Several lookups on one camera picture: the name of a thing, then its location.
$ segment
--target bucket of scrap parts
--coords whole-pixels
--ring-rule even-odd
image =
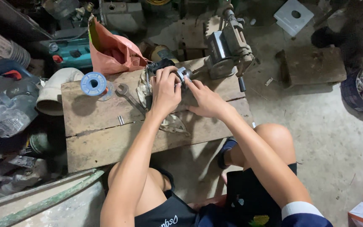
[[[358,92],[356,79],[363,69],[351,71],[347,74],[347,79],[341,82],[341,96],[345,102],[356,111],[363,113],[363,98]]]

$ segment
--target wrench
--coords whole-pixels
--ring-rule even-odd
[[[120,84],[119,86],[116,87],[116,91],[120,94],[123,95],[125,97],[127,97],[129,99],[129,101],[131,101],[134,106],[143,114],[145,115],[145,110],[144,108],[139,104],[139,102],[131,95],[131,93],[129,92],[128,86],[126,84]]]

